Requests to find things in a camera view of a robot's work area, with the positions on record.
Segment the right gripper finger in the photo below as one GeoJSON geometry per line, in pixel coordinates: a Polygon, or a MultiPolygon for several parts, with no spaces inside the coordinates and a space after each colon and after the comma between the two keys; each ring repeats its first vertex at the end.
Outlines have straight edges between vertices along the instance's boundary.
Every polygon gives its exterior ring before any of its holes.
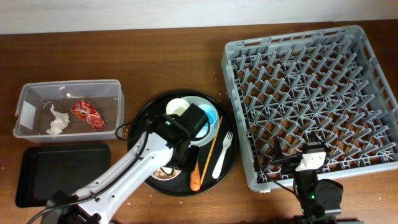
{"type": "Polygon", "coordinates": [[[283,152],[280,146],[279,138],[277,136],[274,137],[274,156],[273,160],[283,158],[283,152]]]}
{"type": "Polygon", "coordinates": [[[309,146],[324,146],[325,143],[314,133],[310,133],[310,142],[308,143],[309,146]]]}

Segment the cream white cup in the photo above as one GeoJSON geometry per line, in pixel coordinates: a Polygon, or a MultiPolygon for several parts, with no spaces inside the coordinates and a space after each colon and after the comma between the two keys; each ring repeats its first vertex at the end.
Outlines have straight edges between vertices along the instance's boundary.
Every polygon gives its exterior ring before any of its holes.
{"type": "Polygon", "coordinates": [[[190,104],[182,98],[172,99],[166,105],[166,114],[176,114],[180,116],[189,106],[190,104]]]}

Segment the pink bowl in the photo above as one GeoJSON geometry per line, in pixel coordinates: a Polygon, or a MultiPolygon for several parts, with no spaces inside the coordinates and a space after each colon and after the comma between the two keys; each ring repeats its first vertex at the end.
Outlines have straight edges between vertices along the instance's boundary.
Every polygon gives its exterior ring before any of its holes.
{"type": "Polygon", "coordinates": [[[160,169],[155,170],[151,176],[156,180],[171,180],[176,178],[181,173],[181,170],[173,169],[169,167],[161,167],[160,169]]]}

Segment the orange carrot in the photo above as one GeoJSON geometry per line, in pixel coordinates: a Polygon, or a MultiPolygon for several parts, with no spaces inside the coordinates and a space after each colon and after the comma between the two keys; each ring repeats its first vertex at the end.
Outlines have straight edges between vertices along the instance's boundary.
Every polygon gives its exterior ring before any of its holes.
{"type": "Polygon", "coordinates": [[[198,163],[190,174],[190,189],[194,192],[199,191],[201,187],[201,176],[198,163]]]}

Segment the red snack wrapper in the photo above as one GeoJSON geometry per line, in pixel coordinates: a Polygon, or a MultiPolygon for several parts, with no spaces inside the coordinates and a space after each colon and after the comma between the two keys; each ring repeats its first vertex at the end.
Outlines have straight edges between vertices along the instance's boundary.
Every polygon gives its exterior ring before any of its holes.
{"type": "Polygon", "coordinates": [[[72,108],[72,113],[88,123],[94,130],[104,129],[105,122],[95,107],[85,100],[79,100],[72,108]]]}

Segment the white tissue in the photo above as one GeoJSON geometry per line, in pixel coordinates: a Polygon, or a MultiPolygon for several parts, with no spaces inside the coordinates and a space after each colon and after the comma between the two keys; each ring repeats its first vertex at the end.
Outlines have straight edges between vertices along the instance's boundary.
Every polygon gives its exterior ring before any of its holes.
{"type": "Polygon", "coordinates": [[[60,113],[54,110],[54,105],[51,106],[50,111],[55,116],[55,119],[50,123],[50,129],[46,130],[49,135],[59,135],[69,125],[68,113],[60,113]]]}

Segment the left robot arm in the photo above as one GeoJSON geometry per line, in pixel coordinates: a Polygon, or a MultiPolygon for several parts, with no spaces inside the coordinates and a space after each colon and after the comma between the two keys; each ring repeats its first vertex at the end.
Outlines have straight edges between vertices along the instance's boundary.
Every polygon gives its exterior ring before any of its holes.
{"type": "Polygon", "coordinates": [[[71,196],[56,193],[33,223],[111,223],[124,201],[157,169],[171,165],[192,171],[198,151],[191,148],[208,122],[203,115],[162,114],[146,121],[132,148],[104,174],[71,196]]]}

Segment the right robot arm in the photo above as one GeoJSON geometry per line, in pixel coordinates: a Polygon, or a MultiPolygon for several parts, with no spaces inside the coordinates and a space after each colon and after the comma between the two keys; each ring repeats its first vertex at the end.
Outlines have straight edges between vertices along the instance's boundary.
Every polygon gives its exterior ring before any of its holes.
{"type": "Polygon", "coordinates": [[[330,149],[314,133],[302,152],[284,156],[278,138],[274,139],[274,157],[270,166],[281,166],[281,173],[293,177],[290,191],[298,200],[302,214],[291,223],[337,223],[341,213],[343,186],[330,179],[319,179],[317,171],[329,161],[330,149]]]}

